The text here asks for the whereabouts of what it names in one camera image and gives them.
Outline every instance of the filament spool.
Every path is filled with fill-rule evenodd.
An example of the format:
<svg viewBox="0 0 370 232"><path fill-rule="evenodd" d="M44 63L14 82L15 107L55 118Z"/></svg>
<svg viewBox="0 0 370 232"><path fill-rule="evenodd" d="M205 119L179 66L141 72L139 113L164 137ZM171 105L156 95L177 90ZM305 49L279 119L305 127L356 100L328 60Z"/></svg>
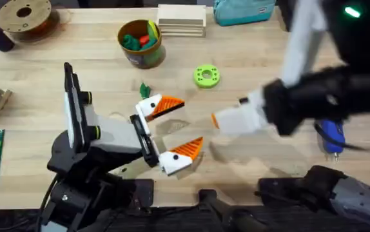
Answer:
<svg viewBox="0 0 370 232"><path fill-rule="evenodd" d="M0 28L15 41L44 39L55 31L59 20L49 0L11 0L0 9Z"/></svg>

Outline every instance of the blue handle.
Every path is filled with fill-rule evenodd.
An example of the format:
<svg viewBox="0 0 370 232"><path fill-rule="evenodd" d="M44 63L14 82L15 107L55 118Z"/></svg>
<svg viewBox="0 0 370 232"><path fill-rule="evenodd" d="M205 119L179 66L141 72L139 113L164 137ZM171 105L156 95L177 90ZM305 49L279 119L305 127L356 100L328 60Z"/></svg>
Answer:
<svg viewBox="0 0 370 232"><path fill-rule="evenodd" d="M333 122L329 120L323 120L321 123L321 128L324 132L329 135L331 138L338 142L345 143L346 138L344 137L344 131L342 123ZM324 149L328 153L341 153L344 151L344 148L334 145L330 142L324 141Z"/></svg>

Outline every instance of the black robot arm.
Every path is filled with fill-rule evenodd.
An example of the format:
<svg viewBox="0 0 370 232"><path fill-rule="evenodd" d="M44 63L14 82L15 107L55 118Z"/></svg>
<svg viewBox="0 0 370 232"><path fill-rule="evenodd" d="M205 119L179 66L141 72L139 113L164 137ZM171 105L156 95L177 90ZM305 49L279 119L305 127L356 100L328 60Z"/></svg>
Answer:
<svg viewBox="0 0 370 232"><path fill-rule="evenodd" d="M305 74L290 88L276 80L264 87L264 112L280 135L291 135L304 119L348 118L370 113L370 72L349 66Z"/></svg>

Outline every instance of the red object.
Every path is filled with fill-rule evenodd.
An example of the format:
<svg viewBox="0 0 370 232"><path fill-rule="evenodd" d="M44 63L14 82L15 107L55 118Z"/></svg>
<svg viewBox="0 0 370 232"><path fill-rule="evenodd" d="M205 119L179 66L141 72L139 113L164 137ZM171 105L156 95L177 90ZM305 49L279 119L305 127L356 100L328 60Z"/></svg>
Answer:
<svg viewBox="0 0 370 232"><path fill-rule="evenodd" d="M149 42L149 35L144 35L139 38L139 43L141 44L141 46L144 46L147 42Z"/></svg>

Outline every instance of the green ring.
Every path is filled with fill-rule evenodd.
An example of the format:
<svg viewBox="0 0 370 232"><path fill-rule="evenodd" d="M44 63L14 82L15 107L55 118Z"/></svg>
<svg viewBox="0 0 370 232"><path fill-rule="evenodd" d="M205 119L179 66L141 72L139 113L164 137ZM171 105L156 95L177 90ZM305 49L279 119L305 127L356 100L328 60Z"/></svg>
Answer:
<svg viewBox="0 0 370 232"><path fill-rule="evenodd" d="M211 78L205 78L203 74L207 73ZM220 75L218 68L214 65L205 64L198 66L193 72L193 81L201 88L212 88L218 84Z"/></svg>

